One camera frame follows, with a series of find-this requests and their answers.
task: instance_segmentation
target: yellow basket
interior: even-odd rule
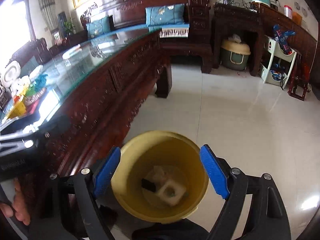
[[[145,221],[166,224],[188,217],[196,211],[209,182],[199,152],[195,143],[177,133],[149,131],[138,135],[121,149],[121,160],[111,180],[116,199],[127,212]],[[188,195],[174,207],[155,207],[143,195],[141,179],[157,165],[179,168],[188,181]]]
[[[15,103],[13,108],[10,110],[10,112],[7,114],[7,119],[14,118],[17,116],[22,116],[26,113],[26,107],[22,100],[19,100]]]

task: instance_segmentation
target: blue cushion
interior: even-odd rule
[[[146,25],[183,24],[184,4],[146,8]]]
[[[92,23],[87,23],[88,39],[93,39],[110,32],[109,16]]]

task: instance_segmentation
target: bucket rim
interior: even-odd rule
[[[189,138],[185,137],[184,135],[181,135],[179,133],[175,133],[175,132],[171,132],[171,131],[161,131],[161,130],[151,130],[151,131],[147,131],[144,133],[141,133],[135,137],[133,137],[132,139],[130,139],[124,146],[122,146],[121,148],[121,156],[125,153],[126,149],[131,146],[133,143],[135,143],[140,137],[145,136],[146,134],[152,134],[152,133],[156,133],[157,135],[161,135],[161,136],[169,136],[169,137],[173,137],[176,139],[180,139],[184,142],[186,142],[187,144],[189,144],[193,149],[196,150],[196,152],[198,152],[198,154],[200,153],[200,148],[193,142],[191,141]],[[142,219],[144,221],[148,221],[148,222],[154,222],[154,223],[162,223],[162,224],[169,224],[169,223],[173,223],[176,221],[179,221],[181,219],[187,218],[189,215],[191,215],[193,212],[196,211],[197,206],[201,203],[201,201],[203,200],[207,190],[208,190],[208,186],[209,186],[209,177],[203,167],[204,170],[204,183],[202,185],[202,190],[199,193],[198,198],[195,201],[195,205],[190,206],[188,209],[186,209],[183,212],[180,212],[179,214],[176,214],[174,216],[170,216],[170,217],[163,217],[163,218],[154,218],[154,217],[149,217],[147,215],[143,215],[141,213],[136,212],[133,208],[131,208],[124,200],[123,198],[120,196],[120,194],[117,194],[116,192],[114,192],[113,190],[113,194],[115,196],[115,198],[117,199],[118,203],[131,215],[133,215],[134,217],[137,217],[139,219]]]

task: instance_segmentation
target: wooden side table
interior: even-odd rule
[[[67,49],[72,48],[73,46],[76,46],[82,42],[85,42],[88,40],[88,32],[86,30],[80,31],[76,34],[73,34],[71,36],[68,36],[62,41],[61,45],[53,45],[49,51],[52,57],[55,57],[60,52],[65,51]]]
[[[249,65],[250,74],[256,76],[263,54],[264,31],[259,14],[232,5],[216,3],[213,7],[212,19],[212,51],[213,68],[218,68],[220,63],[220,45],[222,39],[227,36],[231,28],[257,33],[257,37],[250,46],[254,59]]]

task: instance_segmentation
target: toy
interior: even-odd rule
[[[286,55],[290,55],[292,53],[286,39],[289,36],[295,35],[294,31],[286,31],[286,32],[282,32],[279,25],[276,24],[273,26],[273,34],[275,37],[276,42],[279,43],[280,48],[283,50],[284,54]]]

